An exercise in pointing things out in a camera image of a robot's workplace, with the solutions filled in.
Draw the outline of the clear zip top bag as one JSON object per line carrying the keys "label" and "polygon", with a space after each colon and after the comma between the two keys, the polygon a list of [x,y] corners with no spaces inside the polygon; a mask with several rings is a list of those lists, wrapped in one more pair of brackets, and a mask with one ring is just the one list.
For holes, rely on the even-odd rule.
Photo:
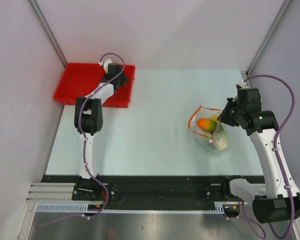
{"label": "clear zip top bag", "polygon": [[188,129],[198,142],[212,152],[221,152],[230,145],[226,127],[218,121],[222,113],[218,108],[200,105],[188,120]]}

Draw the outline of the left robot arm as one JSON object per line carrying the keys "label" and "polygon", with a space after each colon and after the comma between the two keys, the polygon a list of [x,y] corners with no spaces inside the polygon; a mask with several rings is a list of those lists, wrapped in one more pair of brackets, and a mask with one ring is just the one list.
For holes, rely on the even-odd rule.
{"label": "left robot arm", "polygon": [[128,81],[124,74],[125,65],[104,65],[107,68],[96,89],[78,97],[75,102],[74,126],[80,134],[83,161],[77,186],[90,200],[97,199],[103,188],[97,180],[98,172],[92,166],[95,136],[103,127],[102,105]]}

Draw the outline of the orange green fake mango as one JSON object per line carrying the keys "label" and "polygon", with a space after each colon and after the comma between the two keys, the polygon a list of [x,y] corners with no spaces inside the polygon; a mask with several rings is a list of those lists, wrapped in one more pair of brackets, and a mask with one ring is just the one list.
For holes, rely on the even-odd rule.
{"label": "orange green fake mango", "polygon": [[218,123],[210,118],[199,118],[196,125],[204,132],[213,134],[216,130]]}

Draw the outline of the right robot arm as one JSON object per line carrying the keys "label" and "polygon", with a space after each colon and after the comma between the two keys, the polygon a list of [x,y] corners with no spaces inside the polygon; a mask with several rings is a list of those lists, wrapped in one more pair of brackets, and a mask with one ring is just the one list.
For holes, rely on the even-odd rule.
{"label": "right robot arm", "polygon": [[221,123],[242,127],[257,152],[262,168],[265,191],[241,176],[228,178],[220,188],[221,196],[232,201],[239,197],[252,206],[261,224],[288,221],[300,217],[300,190],[296,186],[283,154],[280,139],[275,137],[279,126],[272,111],[263,111],[257,88],[237,88],[235,98],[228,98]]}

